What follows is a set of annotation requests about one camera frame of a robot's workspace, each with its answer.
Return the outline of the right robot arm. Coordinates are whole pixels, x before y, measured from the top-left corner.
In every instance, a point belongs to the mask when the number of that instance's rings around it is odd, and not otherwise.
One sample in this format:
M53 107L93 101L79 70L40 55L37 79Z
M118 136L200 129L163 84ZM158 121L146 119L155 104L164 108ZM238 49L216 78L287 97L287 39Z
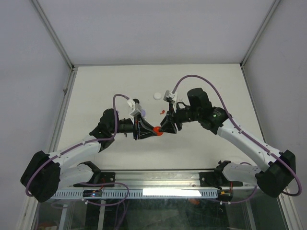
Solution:
M212 186L219 188L237 181L256 185L266 195L278 197L294 179L295 155L289 150L281 152L267 145L234 124L223 108L212 106L202 88L191 89L187 96L189 105L180 108L177 94L165 92L164 101L169 103L169 110L161 122L160 131L175 134L184 123L197 121L204 129L232 143L254 162L254 165L244 165L220 161L214 169Z

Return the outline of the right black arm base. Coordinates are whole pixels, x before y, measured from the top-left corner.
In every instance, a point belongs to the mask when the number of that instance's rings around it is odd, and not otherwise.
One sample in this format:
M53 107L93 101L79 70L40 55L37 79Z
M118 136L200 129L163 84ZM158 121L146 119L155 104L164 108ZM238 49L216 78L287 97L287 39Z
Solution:
M199 180L201 187L215 187L222 189L222 187L242 187L243 183L239 181L229 181L222 174L211 172L200 172Z

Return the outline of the white earbud charging case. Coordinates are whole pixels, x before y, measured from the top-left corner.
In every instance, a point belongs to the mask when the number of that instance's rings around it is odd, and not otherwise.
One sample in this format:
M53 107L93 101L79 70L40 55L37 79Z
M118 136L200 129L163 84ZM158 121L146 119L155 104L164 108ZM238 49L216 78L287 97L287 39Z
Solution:
M161 95L161 93L156 92L156 93L153 94L153 98L155 100L161 100L162 99L162 95Z

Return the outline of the orange earbud charging case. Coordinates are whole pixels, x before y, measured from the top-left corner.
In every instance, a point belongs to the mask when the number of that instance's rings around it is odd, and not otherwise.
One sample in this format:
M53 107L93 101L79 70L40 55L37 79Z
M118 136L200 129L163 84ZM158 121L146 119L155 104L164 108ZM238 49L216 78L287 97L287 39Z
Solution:
M163 135L163 132L160 130L160 128L161 128L160 126L156 126L153 128L153 131L157 136Z

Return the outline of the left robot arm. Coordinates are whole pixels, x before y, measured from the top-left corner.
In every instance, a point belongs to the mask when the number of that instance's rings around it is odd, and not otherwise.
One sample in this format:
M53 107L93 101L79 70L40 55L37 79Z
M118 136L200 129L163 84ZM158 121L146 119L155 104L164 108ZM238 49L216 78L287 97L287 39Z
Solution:
M40 203L69 185L95 186L101 179L100 169L85 161L86 157L106 150L115 141L116 134L132 133L135 140L140 140L155 137L158 132L159 128L150 125L140 111L131 118L119 119L115 109L107 109L97 126L79 143L55 152L35 153L21 176L21 184L26 195Z

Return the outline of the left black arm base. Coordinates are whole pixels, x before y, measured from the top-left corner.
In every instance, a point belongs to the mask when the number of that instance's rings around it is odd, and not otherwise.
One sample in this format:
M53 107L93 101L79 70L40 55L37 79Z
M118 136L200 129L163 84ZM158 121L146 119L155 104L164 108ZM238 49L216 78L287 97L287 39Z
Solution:
M112 182L115 182L116 179L116 173L115 172L105 172L101 171L98 173L94 173L92 178L85 183L78 183L74 184L73 187L114 187L114 184L111 184Z

